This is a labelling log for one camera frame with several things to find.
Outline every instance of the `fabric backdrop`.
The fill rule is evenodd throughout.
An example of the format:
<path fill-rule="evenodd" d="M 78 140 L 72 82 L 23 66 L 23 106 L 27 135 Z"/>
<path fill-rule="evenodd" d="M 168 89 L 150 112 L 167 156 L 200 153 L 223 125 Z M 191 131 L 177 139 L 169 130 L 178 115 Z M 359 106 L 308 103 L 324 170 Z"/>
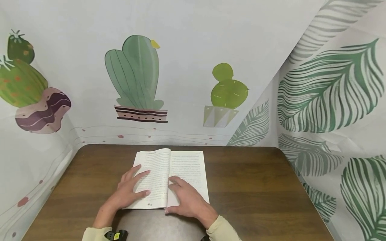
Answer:
<path fill-rule="evenodd" d="M 386 241 L 383 0 L 0 11 L 2 240 L 96 143 L 278 147 L 335 240 Z"/>

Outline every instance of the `sleeve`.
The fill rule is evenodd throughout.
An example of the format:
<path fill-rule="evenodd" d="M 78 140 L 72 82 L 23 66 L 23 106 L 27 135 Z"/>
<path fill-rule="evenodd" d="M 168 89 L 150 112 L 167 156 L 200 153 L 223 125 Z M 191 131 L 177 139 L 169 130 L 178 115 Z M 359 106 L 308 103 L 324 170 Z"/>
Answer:
<path fill-rule="evenodd" d="M 232 225 L 220 215 L 209 227 L 207 234 L 211 241 L 241 241 Z"/>
<path fill-rule="evenodd" d="M 82 241 L 108 241 L 105 237 L 105 233 L 111 231 L 112 228 L 86 228 L 86 231 L 83 233 Z"/>

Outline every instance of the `book page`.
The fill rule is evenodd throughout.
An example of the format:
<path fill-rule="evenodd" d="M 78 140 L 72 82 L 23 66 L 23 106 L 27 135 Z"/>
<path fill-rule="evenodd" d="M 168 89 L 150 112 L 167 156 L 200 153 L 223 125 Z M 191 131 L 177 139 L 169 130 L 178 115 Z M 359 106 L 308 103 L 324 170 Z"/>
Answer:
<path fill-rule="evenodd" d="M 150 190 L 149 196 L 134 202 L 128 209 L 155 209 L 166 207 L 168 198 L 168 177 L 170 169 L 170 149 L 159 149 L 153 152 L 137 152 L 134 167 L 141 164 L 141 173 L 150 170 L 150 174 L 139 180 L 135 192 Z"/>
<path fill-rule="evenodd" d="M 177 176 L 191 184 L 198 193 L 209 203 L 207 175 L 205 173 L 204 153 L 171 152 L 169 176 Z M 168 192 L 168 207 L 178 206 L 179 201 L 173 191 Z"/>

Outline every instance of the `brown table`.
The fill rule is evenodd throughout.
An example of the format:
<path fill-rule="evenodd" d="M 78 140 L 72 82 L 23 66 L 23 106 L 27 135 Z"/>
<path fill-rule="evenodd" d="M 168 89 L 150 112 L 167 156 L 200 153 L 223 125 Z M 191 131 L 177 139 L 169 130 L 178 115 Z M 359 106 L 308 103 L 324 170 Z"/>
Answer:
<path fill-rule="evenodd" d="M 140 150 L 167 146 L 87 145 L 64 173 L 23 240 L 80 240 Z M 168 147 L 203 150 L 211 205 L 243 241 L 333 241 L 283 153 L 271 147 Z M 197 221 L 163 210 L 118 212 L 128 240 L 199 241 Z"/>

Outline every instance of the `right hand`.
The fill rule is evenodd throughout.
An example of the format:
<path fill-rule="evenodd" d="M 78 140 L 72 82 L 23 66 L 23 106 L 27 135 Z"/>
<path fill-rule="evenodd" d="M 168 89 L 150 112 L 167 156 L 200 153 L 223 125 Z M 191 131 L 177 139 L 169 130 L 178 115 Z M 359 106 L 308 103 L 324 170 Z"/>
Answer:
<path fill-rule="evenodd" d="M 173 183 L 169 185 L 180 204 L 179 206 L 171 206 L 165 209 L 165 214 L 175 213 L 185 217 L 197 218 L 206 229 L 216 221 L 218 214 L 210 206 L 197 190 L 189 183 L 179 177 L 170 177 L 169 180 Z"/>

